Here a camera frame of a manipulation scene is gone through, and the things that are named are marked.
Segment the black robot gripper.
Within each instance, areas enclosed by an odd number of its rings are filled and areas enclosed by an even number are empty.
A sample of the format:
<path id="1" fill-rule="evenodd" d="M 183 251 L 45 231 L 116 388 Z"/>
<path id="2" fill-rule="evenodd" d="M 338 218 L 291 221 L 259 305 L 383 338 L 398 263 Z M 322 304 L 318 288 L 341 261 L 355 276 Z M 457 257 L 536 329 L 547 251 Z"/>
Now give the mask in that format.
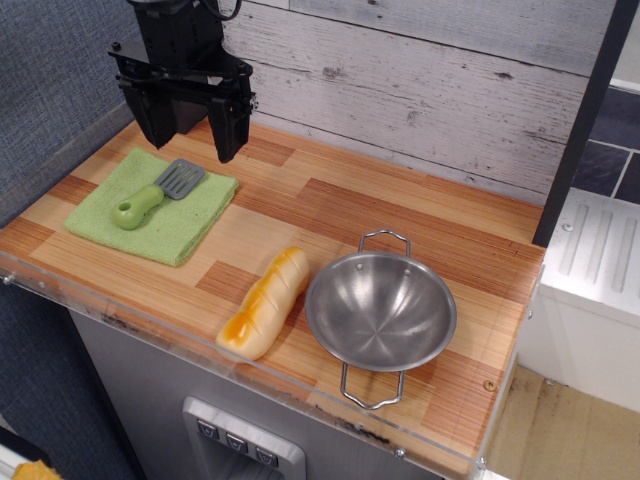
<path id="1" fill-rule="evenodd" d="M 248 142 L 255 94 L 251 65 L 223 46 L 225 13 L 217 4 L 135 4 L 140 38 L 114 42 L 117 80 L 145 138 L 157 149 L 177 133 L 175 101 L 208 108 L 218 160 L 231 161 Z"/>

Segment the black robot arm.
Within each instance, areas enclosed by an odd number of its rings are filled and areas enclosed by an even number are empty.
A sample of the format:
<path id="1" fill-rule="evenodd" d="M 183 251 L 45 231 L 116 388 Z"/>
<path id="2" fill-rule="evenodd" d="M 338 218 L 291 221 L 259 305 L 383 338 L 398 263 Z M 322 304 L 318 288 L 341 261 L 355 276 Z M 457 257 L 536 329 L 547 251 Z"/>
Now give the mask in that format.
<path id="1" fill-rule="evenodd" d="M 156 148 L 208 119 L 217 158 L 231 161 L 247 143 L 255 94 L 252 66 L 223 47 L 215 1 L 134 1 L 141 37 L 115 42 L 119 87 Z"/>

